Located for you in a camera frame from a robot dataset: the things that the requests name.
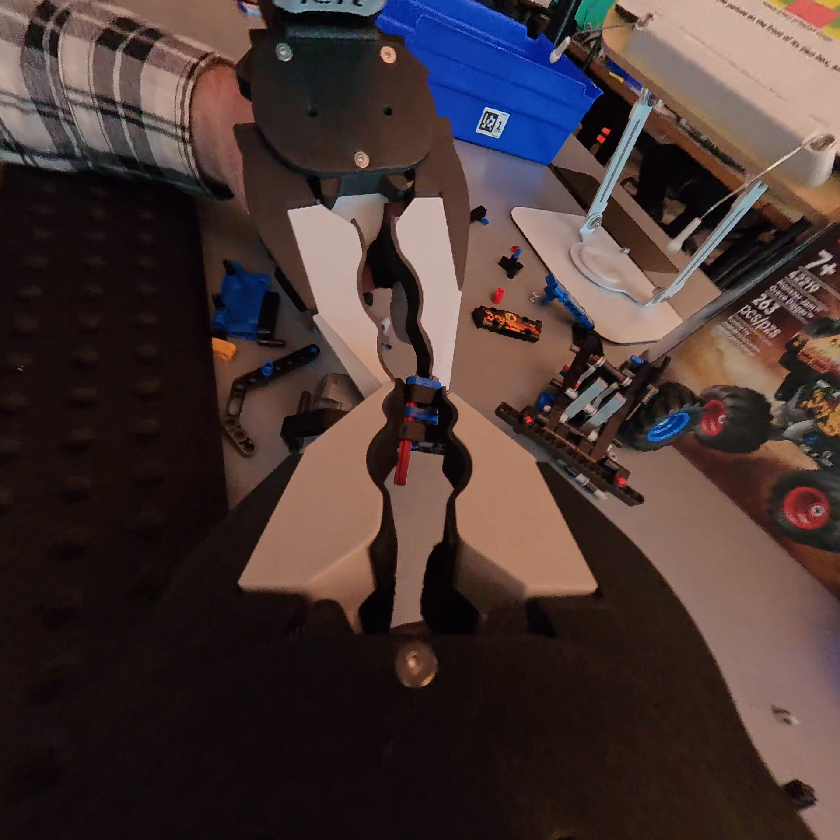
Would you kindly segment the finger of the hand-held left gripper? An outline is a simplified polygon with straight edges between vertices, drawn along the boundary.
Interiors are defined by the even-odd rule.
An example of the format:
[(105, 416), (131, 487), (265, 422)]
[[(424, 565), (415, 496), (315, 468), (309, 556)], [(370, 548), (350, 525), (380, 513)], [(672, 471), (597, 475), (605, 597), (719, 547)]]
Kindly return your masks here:
[(392, 221), (396, 267), (395, 332), (416, 355), (416, 372), (450, 387), (461, 306), (461, 289), (441, 197), (413, 199)]
[(313, 321), (360, 392), (373, 394), (392, 375), (361, 298), (361, 230), (323, 205), (291, 209), (288, 216), (314, 298)]

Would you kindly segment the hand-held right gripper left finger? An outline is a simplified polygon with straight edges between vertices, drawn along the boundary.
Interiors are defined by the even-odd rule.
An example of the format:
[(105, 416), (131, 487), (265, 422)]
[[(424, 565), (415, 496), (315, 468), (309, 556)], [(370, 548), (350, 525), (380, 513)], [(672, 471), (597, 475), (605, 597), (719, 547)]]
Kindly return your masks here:
[(382, 385), (304, 449), (238, 579), (243, 592), (333, 601), (352, 628), (362, 628), (384, 515), (367, 455), (394, 388), (394, 381)]

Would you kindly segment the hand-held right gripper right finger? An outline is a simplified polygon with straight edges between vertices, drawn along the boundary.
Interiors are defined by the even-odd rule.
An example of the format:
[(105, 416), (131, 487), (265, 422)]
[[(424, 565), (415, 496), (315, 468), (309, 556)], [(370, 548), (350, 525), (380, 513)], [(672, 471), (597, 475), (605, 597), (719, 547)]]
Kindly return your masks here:
[(457, 394), (444, 404), (455, 593), (481, 620), (535, 599), (593, 595), (596, 579), (537, 460)]

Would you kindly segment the black toy truck chassis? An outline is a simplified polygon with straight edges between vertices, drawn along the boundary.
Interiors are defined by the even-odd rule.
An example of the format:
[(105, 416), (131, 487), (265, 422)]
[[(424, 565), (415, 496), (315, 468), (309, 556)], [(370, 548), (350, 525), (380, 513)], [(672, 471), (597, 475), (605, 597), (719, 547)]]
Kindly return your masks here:
[(644, 503), (616, 456), (619, 448), (654, 452), (673, 445), (699, 424), (703, 409), (687, 386), (665, 381), (670, 358), (652, 363), (633, 355), (607, 360), (601, 336), (573, 330), (570, 364), (552, 378), (535, 403), (501, 403), (496, 416), (537, 445), (595, 497), (629, 507)]

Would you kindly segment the small blue black toy connector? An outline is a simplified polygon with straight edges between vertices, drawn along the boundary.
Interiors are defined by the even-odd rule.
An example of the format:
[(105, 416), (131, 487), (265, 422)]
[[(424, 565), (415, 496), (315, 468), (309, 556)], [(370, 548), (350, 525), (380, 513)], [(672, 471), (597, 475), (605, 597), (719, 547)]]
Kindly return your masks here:
[(407, 378), (397, 425), (396, 486), (406, 485), (412, 452), (447, 454), (454, 421), (455, 408), (440, 381), (419, 375)]

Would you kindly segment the light grey desk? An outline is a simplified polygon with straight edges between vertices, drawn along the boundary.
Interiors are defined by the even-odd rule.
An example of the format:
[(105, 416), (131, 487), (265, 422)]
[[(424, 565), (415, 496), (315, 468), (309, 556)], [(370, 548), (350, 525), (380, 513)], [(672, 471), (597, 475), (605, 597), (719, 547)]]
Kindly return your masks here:
[[(499, 271), (480, 253), (489, 237), (493, 245), (520, 241), (510, 219), (514, 206), (579, 214), (572, 195), (545, 166), (457, 141), (470, 197), (490, 210), (490, 225), (471, 225), (469, 272), (472, 305), (487, 290), (481, 281)], [(266, 270), (268, 262), (256, 230), (245, 212), (231, 201), (198, 205), (208, 289), (220, 282), (213, 268), (223, 257)], [(493, 338), (461, 318), (455, 393), (472, 406), (490, 412), (515, 396), (514, 386), (544, 382), (569, 354), (568, 324), (554, 314), (539, 344)], [(501, 377), (495, 391), (478, 387), (477, 365), (490, 358)], [(241, 458), (224, 443), (228, 505), (245, 500), (250, 532), (267, 522), (277, 502), (280, 478), (271, 478), (287, 447), (280, 440), (281, 410), (293, 410), (299, 392), (320, 374), (309, 371), (272, 385), (269, 393), (247, 400), (246, 427), (258, 438), (253, 458)], [(630, 508), (620, 501), (579, 500), (573, 507), (601, 511), (622, 530), (673, 588), (706, 639), (726, 680), (753, 745), (778, 781), (799, 780), (815, 788), (816, 804), (800, 813), (817, 838), (838, 838), (839, 689), (838, 600), (772, 540), (761, 526), (738, 509), (679, 452), (626, 456), (634, 486), (646, 501)]]

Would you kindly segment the person's left hand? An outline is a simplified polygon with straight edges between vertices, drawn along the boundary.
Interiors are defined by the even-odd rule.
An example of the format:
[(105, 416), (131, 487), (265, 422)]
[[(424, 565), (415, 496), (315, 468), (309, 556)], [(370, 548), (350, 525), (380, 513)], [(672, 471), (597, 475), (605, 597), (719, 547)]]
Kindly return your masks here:
[(196, 79), (190, 104), (192, 150), (204, 181), (224, 187), (248, 210), (244, 159), (235, 138), (239, 124), (254, 120), (251, 103), (241, 94), (235, 69), (215, 62)]

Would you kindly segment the black orange flame toy panel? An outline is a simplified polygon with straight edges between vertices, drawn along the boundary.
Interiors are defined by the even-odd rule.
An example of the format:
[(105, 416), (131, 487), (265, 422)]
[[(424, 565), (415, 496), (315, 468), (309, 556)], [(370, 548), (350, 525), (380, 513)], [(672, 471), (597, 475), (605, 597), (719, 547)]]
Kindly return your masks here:
[(471, 312), (471, 318), (478, 329), (529, 343), (538, 342), (542, 331), (540, 320), (498, 308), (478, 306)]

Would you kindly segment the blue toy panel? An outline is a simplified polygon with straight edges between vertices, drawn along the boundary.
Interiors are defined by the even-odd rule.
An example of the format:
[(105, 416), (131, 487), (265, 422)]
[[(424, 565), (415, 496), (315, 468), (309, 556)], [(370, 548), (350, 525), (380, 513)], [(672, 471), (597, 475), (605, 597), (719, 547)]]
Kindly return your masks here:
[(213, 295), (212, 335), (223, 340), (233, 337), (256, 341), (261, 302), (266, 292), (272, 291), (270, 277), (248, 271), (230, 259), (223, 261), (223, 267), (222, 286)]

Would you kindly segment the black angled toy beam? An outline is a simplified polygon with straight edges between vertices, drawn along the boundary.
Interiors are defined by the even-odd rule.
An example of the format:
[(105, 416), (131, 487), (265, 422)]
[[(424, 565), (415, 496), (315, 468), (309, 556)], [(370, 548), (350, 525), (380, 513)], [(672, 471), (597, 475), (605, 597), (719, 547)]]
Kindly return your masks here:
[(265, 362), (259, 368), (233, 379), (224, 410), (221, 412), (220, 424), (228, 441), (240, 456), (252, 458), (256, 453), (256, 443), (245, 431), (241, 420), (247, 394), (312, 364), (320, 353), (319, 346), (312, 343), (276, 360)]

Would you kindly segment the white document stand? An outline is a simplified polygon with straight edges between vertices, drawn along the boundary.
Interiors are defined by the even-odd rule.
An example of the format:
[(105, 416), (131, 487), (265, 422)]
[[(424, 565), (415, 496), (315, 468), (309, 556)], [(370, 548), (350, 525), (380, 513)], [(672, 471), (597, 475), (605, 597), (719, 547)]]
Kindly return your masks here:
[[(651, 343), (683, 323), (669, 300), (768, 190), (793, 204), (797, 193), (813, 193), (828, 182), (838, 156), (839, 73), (799, 62), (712, 1), (616, 2), (601, 35), (606, 54), (641, 87), (588, 212), (516, 206), (511, 219), (605, 340)], [(610, 198), (659, 103), (687, 119), (745, 174), (712, 206), (732, 199), (671, 280), (643, 270), (606, 227)]]

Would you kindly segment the black studded mat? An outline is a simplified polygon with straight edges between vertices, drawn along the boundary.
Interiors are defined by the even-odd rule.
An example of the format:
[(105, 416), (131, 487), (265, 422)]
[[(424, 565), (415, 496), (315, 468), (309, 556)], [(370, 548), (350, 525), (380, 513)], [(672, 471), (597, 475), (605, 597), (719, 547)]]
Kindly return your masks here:
[(36, 838), (227, 494), (193, 199), (15, 165), (1, 198), (2, 838)]

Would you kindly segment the monster truck toy set box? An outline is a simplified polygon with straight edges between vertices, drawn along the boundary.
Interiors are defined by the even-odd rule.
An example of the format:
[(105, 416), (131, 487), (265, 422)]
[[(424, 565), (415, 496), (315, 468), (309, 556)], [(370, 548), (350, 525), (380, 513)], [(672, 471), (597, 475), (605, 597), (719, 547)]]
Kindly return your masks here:
[(700, 408), (680, 453), (838, 596), (838, 224), (666, 353)]

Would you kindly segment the printed instruction sheet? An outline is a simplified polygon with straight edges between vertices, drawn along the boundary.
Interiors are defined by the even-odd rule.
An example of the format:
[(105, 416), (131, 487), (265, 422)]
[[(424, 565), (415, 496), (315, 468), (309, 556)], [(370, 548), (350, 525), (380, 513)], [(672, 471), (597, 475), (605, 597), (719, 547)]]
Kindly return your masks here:
[(795, 54), (799, 62), (809, 61), (820, 70), (838, 75), (838, 1), (718, 1), (716, 4)]

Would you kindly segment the blue toy bracket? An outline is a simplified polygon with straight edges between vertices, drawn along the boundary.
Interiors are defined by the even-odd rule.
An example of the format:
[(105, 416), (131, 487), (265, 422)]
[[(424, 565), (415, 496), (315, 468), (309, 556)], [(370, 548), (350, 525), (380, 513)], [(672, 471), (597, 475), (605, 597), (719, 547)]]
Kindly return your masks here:
[(557, 277), (549, 273), (545, 277), (545, 286), (542, 290), (540, 306), (544, 308), (553, 302), (561, 305), (578, 327), (584, 330), (593, 330), (595, 328), (594, 322), (587, 311), (572, 297)]

